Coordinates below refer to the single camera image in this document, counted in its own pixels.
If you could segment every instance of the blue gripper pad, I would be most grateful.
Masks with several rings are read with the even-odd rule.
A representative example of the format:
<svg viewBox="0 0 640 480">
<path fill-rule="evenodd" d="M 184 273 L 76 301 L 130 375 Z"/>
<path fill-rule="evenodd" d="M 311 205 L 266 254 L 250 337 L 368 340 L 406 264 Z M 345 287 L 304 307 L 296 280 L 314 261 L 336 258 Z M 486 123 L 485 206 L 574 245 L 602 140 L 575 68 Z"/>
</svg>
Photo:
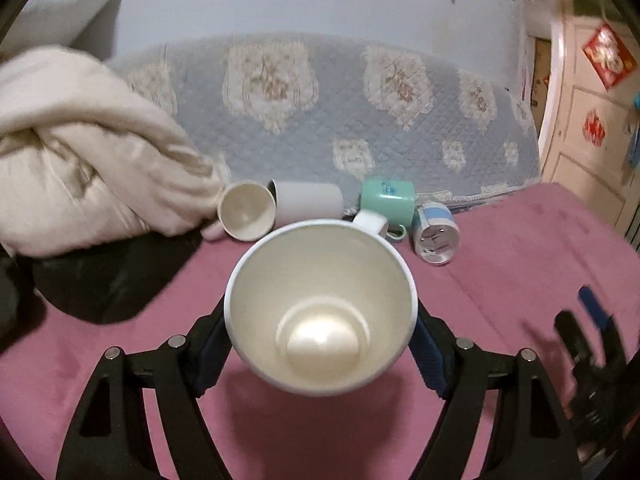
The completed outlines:
<svg viewBox="0 0 640 480">
<path fill-rule="evenodd" d="M 414 356 L 427 388 L 436 392 L 441 399 L 448 399 L 453 390 L 453 385 L 447 381 L 445 372 L 448 363 L 420 316 L 409 341 L 409 350 Z"/>
<path fill-rule="evenodd" d="M 609 323 L 609 314 L 600 305 L 593 291 L 585 285 L 578 291 L 578 298 L 598 329 L 605 330 Z"/>
<path fill-rule="evenodd" d="M 198 355 L 199 373 L 191 385 L 195 397 L 203 396 L 207 389 L 215 386 L 229 352 L 231 352 L 231 341 L 226 333 L 225 320 L 221 318 Z"/>
</svg>

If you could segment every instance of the white pillow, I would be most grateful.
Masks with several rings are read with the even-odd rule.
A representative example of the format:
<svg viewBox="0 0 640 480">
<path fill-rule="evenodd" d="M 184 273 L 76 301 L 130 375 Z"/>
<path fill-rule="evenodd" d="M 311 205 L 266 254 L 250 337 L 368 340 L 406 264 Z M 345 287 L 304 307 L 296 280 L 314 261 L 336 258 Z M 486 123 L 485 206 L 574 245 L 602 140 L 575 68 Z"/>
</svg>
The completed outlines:
<svg viewBox="0 0 640 480">
<path fill-rule="evenodd" d="M 69 46 L 109 0 L 29 0 L 9 29 L 5 55 L 44 44 Z"/>
</svg>

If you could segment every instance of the beige blanket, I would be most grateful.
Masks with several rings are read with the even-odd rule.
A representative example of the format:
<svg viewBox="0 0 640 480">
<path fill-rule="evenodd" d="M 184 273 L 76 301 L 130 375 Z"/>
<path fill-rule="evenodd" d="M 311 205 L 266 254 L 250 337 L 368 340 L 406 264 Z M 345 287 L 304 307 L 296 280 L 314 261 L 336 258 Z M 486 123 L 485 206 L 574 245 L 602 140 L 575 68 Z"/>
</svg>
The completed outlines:
<svg viewBox="0 0 640 480">
<path fill-rule="evenodd" d="M 94 58 L 38 48 L 0 65 L 0 242 L 51 256 L 215 216 L 226 167 Z"/>
</svg>

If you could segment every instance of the white mug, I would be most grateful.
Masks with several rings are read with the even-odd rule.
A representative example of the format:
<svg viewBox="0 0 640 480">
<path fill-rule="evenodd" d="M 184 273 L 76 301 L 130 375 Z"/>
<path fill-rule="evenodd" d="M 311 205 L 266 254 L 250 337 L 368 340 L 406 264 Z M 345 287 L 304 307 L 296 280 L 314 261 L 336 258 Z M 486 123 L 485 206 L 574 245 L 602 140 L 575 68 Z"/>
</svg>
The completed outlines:
<svg viewBox="0 0 640 480">
<path fill-rule="evenodd" d="M 369 212 L 354 222 L 307 220 L 247 251 L 226 286 L 225 324 L 255 373 L 289 392 L 329 396 L 395 362 L 414 332 L 418 297 L 381 230 Z"/>
<path fill-rule="evenodd" d="M 344 200 L 335 184 L 272 180 L 267 186 L 276 201 L 274 227 L 315 218 L 342 218 Z"/>
<path fill-rule="evenodd" d="M 218 203 L 218 220 L 200 231 L 205 240 L 225 233 L 242 242 L 253 242 L 271 231 L 276 203 L 269 190 L 252 180 L 241 180 L 225 189 Z"/>
</svg>

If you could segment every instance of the green mug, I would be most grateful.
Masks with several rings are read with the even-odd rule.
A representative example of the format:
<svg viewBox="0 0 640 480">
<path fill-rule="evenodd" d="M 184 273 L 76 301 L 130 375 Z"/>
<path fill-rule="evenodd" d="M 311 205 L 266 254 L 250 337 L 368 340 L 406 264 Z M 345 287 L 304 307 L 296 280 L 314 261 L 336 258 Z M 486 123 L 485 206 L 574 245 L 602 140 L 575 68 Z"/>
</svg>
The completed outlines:
<svg viewBox="0 0 640 480">
<path fill-rule="evenodd" d="M 400 230 L 400 235 L 388 234 L 391 241 L 406 237 L 415 212 L 415 187 L 407 180 L 368 178 L 362 183 L 360 209 L 369 209 L 385 216 L 389 227 Z"/>
</svg>

